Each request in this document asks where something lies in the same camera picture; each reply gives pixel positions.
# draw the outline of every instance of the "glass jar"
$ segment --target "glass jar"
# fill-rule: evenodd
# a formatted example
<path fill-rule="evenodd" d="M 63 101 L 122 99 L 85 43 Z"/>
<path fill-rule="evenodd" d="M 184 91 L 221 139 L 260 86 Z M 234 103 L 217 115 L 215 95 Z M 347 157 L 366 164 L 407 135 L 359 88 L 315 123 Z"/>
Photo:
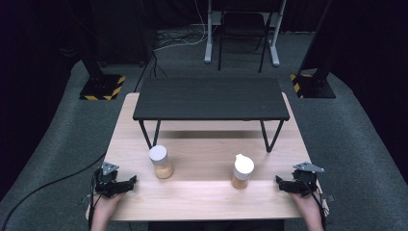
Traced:
<path fill-rule="evenodd" d="M 154 173 L 159 179 L 167 179 L 173 173 L 173 165 L 167 156 L 167 149 L 156 145 L 149 150 L 149 157 L 154 166 Z"/>
<path fill-rule="evenodd" d="M 234 164 L 234 174 L 231 180 L 232 185 L 237 189 L 244 189 L 248 185 L 249 177 L 254 169 L 254 162 L 238 154 Z"/>

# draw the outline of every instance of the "wooden table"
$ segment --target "wooden table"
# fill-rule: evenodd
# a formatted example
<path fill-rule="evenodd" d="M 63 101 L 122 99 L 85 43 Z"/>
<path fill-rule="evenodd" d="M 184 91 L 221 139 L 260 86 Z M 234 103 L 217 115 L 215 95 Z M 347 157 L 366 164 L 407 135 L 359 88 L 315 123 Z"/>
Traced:
<path fill-rule="evenodd" d="M 126 96 L 105 158 L 119 166 L 117 181 L 135 174 L 138 182 L 120 202 L 113 220 L 204 220 L 300 218 L 275 175 L 292 180 L 293 165 L 310 162 L 286 95 L 291 119 L 285 122 L 270 153 L 263 146 L 259 121 L 163 121 L 158 144 L 167 148 L 174 172 L 156 178 L 149 148 L 133 112 L 138 93 Z M 266 122 L 273 133 L 278 121 Z M 146 121 L 149 136 L 155 121 Z M 255 169 L 247 188 L 231 185 L 237 154 L 250 157 Z"/>

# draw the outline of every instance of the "yellow and black hazard tape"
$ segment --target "yellow and black hazard tape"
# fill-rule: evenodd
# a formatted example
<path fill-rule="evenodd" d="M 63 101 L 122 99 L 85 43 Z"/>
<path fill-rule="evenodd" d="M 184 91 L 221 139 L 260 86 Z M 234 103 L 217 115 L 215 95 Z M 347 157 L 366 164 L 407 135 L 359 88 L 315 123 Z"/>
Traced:
<path fill-rule="evenodd" d="M 120 90 L 122 89 L 123 82 L 125 81 L 126 77 L 121 76 L 115 88 L 113 89 L 112 93 L 104 94 L 104 95 L 98 95 L 98 94 L 85 94 L 81 95 L 80 99 L 85 99 L 85 100 L 113 100 L 116 99 L 117 96 L 120 93 Z"/>
<path fill-rule="evenodd" d="M 301 77 L 313 77 L 313 75 L 301 75 Z M 297 97 L 299 98 L 304 98 L 305 97 L 305 92 L 303 92 L 302 87 L 299 84 L 299 78 L 295 74 L 291 74 L 291 79 L 294 87 L 294 92 L 296 92 Z"/>

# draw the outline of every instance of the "chair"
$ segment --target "chair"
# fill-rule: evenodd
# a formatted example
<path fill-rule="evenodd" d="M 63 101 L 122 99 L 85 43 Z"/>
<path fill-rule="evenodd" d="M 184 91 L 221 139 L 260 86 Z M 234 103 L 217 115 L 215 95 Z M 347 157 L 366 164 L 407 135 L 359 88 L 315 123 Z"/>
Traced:
<path fill-rule="evenodd" d="M 268 45 L 270 21 L 277 7 L 277 4 L 275 4 L 277 0 L 270 0 L 270 2 L 270 6 L 259 9 L 256 4 L 253 4 L 253 0 L 223 0 L 219 33 L 218 70 L 221 70 L 224 39 L 258 39 L 255 50 L 259 48 L 262 39 L 264 39 L 261 64 L 259 66 L 259 72 L 261 73 L 265 50 Z M 268 13 L 267 22 L 265 22 L 261 12 Z"/>

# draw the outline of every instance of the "white lid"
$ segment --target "white lid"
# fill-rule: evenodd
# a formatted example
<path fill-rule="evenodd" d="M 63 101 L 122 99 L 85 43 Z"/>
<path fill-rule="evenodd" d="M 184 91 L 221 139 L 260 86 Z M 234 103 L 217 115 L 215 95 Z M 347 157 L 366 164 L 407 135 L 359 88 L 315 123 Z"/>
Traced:
<path fill-rule="evenodd" d="M 234 175 L 240 180 L 247 180 L 254 167 L 254 162 L 250 158 L 238 154 L 235 161 Z"/>
<path fill-rule="evenodd" d="M 167 162 L 167 149 L 162 145 L 156 145 L 149 150 L 149 157 L 153 164 L 163 165 Z"/>

